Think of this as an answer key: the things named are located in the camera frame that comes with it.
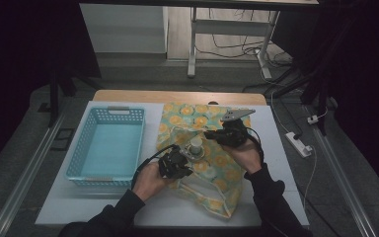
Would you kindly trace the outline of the blue plastic basket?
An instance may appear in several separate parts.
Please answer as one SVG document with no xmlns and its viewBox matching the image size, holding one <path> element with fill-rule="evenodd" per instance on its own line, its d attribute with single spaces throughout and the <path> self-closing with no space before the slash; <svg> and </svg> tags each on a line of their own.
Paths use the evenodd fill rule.
<svg viewBox="0 0 379 237">
<path fill-rule="evenodd" d="M 144 126 L 143 108 L 89 105 L 69 147 L 65 177 L 77 186 L 129 188 Z"/>
</svg>

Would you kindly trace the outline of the person's right hand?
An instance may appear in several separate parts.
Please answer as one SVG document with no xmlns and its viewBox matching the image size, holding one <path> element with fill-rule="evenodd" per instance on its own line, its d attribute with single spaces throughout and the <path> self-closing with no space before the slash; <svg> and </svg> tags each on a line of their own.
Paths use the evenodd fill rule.
<svg viewBox="0 0 379 237">
<path fill-rule="evenodd" d="M 252 140 L 247 140 L 239 147 L 223 145 L 222 148 L 249 175 L 256 173 L 262 168 L 262 157 L 256 144 Z"/>
</svg>

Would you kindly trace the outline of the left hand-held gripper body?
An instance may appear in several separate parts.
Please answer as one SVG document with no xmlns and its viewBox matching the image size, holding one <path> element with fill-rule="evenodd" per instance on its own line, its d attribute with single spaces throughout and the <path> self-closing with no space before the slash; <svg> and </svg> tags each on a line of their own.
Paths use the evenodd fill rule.
<svg viewBox="0 0 379 237">
<path fill-rule="evenodd" d="M 187 160 L 185 157 L 173 157 L 172 151 L 165 154 L 159 161 L 159 172 L 162 178 L 181 179 L 178 177 L 180 168 L 186 168 Z"/>
</svg>

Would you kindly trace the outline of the white desk frame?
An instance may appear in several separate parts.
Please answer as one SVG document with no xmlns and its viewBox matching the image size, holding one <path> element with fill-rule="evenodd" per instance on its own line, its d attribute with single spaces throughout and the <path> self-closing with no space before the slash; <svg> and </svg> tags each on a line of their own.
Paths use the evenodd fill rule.
<svg viewBox="0 0 379 237">
<path fill-rule="evenodd" d="M 190 9 L 189 78 L 195 76 L 195 38 L 197 35 L 262 37 L 264 39 L 263 45 L 260 49 L 255 50 L 255 55 L 259 62 L 262 76 L 265 79 L 271 78 L 270 71 L 265 62 L 265 54 L 267 53 L 267 47 L 279 17 L 279 11 L 270 11 L 267 22 L 204 20 L 197 17 L 196 11 L 196 7 Z"/>
</svg>

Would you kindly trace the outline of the metal floor rail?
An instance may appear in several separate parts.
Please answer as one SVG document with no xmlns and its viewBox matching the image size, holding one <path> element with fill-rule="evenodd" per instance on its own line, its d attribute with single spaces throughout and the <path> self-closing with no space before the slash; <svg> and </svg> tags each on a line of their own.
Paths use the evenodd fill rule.
<svg viewBox="0 0 379 237">
<path fill-rule="evenodd" d="M 38 170 L 54 140 L 56 133 L 59 131 L 62 123 L 66 117 L 66 112 L 59 113 L 59 117 L 55 120 L 54 124 L 48 128 L 41 140 L 34 155 L 30 158 L 26 168 L 24 169 L 21 177 L 17 181 L 14 189 L 12 189 L 9 197 L 0 211 L 0 237 L 5 237 L 9 228 L 15 219 L 15 216 L 24 201 Z"/>
<path fill-rule="evenodd" d="M 313 133 L 320 145 L 323 155 L 332 171 L 335 181 L 341 191 L 341 194 L 350 208 L 351 215 L 362 237 L 377 237 L 376 231 L 360 201 L 355 193 L 344 169 L 338 159 L 334 148 L 326 135 L 313 123 L 311 124 Z"/>
</svg>

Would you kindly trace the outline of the white cabinet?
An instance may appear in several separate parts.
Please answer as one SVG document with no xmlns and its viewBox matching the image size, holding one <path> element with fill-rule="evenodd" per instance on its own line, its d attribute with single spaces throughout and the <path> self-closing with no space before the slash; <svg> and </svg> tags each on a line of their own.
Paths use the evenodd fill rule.
<svg viewBox="0 0 379 237">
<path fill-rule="evenodd" d="M 167 52 L 167 7 L 83 3 L 80 9 L 95 52 Z"/>
</svg>

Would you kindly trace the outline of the white table mat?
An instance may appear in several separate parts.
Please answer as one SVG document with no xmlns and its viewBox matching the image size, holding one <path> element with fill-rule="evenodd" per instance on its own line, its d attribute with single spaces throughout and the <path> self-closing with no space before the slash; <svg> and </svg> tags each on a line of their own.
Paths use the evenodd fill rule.
<svg viewBox="0 0 379 237">
<path fill-rule="evenodd" d="M 271 176 L 285 183 L 284 197 L 302 225 L 307 226 L 300 196 L 282 147 L 276 124 L 268 106 L 255 106 L 251 115 L 252 128 L 261 136 L 265 161 Z M 75 185 L 66 177 L 74 148 L 70 147 L 54 180 L 50 192 L 36 220 L 37 225 L 62 226 L 74 221 L 87 221 L 98 214 L 105 205 L 115 204 L 122 196 L 118 187 L 106 190 Z M 204 207 L 184 198 L 170 189 L 164 189 L 150 198 L 136 214 L 134 223 L 140 228 L 232 228 L 254 227 L 260 217 L 253 202 L 249 181 L 242 183 L 243 191 L 234 215 L 226 219 L 212 214 Z"/>
</svg>

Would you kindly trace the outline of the black stand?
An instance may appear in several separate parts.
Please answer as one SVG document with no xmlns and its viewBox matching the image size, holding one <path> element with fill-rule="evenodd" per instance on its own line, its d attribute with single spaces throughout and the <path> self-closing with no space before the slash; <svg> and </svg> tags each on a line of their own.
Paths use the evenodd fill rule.
<svg viewBox="0 0 379 237">
<path fill-rule="evenodd" d="M 318 114 L 322 116 L 326 111 L 329 94 L 329 71 L 340 48 L 343 34 L 341 26 L 322 24 L 316 19 L 283 18 L 278 21 L 272 40 L 292 56 L 293 62 L 277 81 L 294 71 L 299 72 L 299 75 L 270 95 L 280 98 L 306 85 L 300 102 L 310 105 L 318 99 Z"/>
<path fill-rule="evenodd" d="M 73 82 L 74 78 L 79 79 L 95 90 L 103 89 L 103 86 L 96 81 L 72 67 L 53 70 L 49 76 L 49 127 L 53 127 L 59 118 L 59 92 L 62 92 L 62 94 L 67 97 L 73 97 L 76 94 L 77 88 Z"/>
</svg>

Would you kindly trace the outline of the floral cloth tote bag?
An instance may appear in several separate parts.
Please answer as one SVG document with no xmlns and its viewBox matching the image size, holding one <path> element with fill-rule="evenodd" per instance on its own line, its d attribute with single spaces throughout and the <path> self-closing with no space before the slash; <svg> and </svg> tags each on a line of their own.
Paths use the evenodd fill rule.
<svg viewBox="0 0 379 237">
<path fill-rule="evenodd" d="M 242 169 L 213 139 L 204 132 L 222 128 L 222 117 L 228 107 L 169 103 L 163 107 L 156 142 L 162 151 L 170 144 L 190 147 L 194 137 L 202 140 L 204 157 L 189 161 L 192 174 L 170 184 L 177 194 L 203 206 L 207 211 L 229 218 L 233 215 L 242 193 Z"/>
</svg>

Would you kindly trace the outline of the white power strip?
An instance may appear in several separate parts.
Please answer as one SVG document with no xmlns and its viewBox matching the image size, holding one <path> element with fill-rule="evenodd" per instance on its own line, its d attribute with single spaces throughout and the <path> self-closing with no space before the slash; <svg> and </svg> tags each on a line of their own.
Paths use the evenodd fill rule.
<svg viewBox="0 0 379 237">
<path fill-rule="evenodd" d="M 312 155 L 313 148 L 310 145 L 305 145 L 297 134 L 287 132 L 284 136 L 301 157 L 306 158 Z"/>
</svg>

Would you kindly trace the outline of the black floor plate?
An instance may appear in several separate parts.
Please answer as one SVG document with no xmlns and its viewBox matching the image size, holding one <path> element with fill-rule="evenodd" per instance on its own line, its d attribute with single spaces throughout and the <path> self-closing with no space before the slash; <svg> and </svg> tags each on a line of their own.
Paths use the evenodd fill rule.
<svg viewBox="0 0 379 237">
<path fill-rule="evenodd" d="M 57 131 L 50 149 L 53 151 L 67 151 L 74 137 L 74 128 L 61 128 Z"/>
</svg>

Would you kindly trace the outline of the person's left hand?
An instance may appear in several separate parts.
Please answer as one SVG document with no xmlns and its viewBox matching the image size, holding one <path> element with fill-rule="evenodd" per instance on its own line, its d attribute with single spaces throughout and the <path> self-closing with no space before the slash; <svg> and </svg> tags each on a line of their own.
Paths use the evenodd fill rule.
<svg viewBox="0 0 379 237">
<path fill-rule="evenodd" d="M 132 191 L 142 201 L 147 201 L 160 193 L 173 181 L 174 179 L 162 178 L 159 172 L 159 165 L 156 162 L 152 162 L 147 164 L 139 173 Z"/>
</svg>

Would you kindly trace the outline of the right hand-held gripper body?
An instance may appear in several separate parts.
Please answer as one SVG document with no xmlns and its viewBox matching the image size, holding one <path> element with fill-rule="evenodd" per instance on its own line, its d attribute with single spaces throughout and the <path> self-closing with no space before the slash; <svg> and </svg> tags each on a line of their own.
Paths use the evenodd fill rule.
<svg viewBox="0 0 379 237">
<path fill-rule="evenodd" d="M 240 109 L 229 110 L 221 119 L 222 129 L 218 130 L 216 141 L 220 145 L 239 147 L 244 144 L 249 136 L 248 129 L 242 122 L 242 118 L 253 114 L 255 110 Z"/>
</svg>

